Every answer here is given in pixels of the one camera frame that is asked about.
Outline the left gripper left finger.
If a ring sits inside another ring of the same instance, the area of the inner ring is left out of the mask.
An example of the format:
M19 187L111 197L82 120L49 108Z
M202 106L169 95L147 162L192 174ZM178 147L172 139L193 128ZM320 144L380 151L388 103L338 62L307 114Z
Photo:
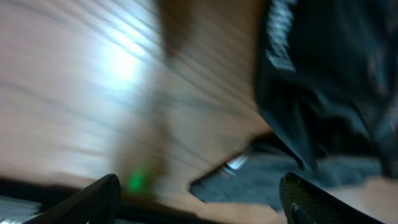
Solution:
M25 224L113 224L121 199L121 185L108 174Z

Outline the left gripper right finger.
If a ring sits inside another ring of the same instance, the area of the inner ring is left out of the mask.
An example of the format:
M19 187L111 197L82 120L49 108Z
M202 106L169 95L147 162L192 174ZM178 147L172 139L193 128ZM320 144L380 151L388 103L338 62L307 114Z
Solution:
M382 224L293 173L281 178L279 196L288 224Z

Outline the black patterned cycling jersey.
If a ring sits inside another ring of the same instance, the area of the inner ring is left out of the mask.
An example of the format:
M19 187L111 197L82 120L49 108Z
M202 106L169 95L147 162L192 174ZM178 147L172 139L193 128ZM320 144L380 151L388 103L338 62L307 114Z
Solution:
M255 97L302 169L334 155L397 177L397 2L266 1Z

